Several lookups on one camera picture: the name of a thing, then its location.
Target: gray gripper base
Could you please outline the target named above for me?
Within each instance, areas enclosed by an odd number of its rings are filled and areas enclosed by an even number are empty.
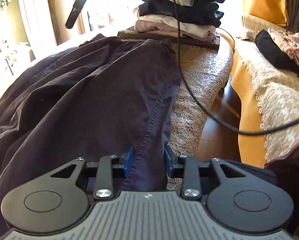
[[[284,231],[244,236],[217,224],[199,202],[176,192],[121,192],[97,203],[79,225],[52,236],[30,236],[11,230],[4,240],[292,240]]]

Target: yellow pillow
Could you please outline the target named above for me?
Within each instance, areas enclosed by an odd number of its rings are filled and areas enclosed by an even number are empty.
[[[288,22],[286,0],[243,0],[243,13],[285,26]]]

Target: yellow fabric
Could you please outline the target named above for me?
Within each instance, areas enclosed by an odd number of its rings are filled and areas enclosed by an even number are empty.
[[[231,71],[232,88],[242,102],[242,113],[239,128],[244,131],[260,130],[262,123],[261,114],[257,106],[255,95],[252,93],[251,77],[237,53],[234,54],[233,68]],[[238,135],[238,146],[242,163],[264,168],[266,149],[265,137],[247,137]]]
[[[243,0],[243,13],[279,26],[288,22],[286,0]]]

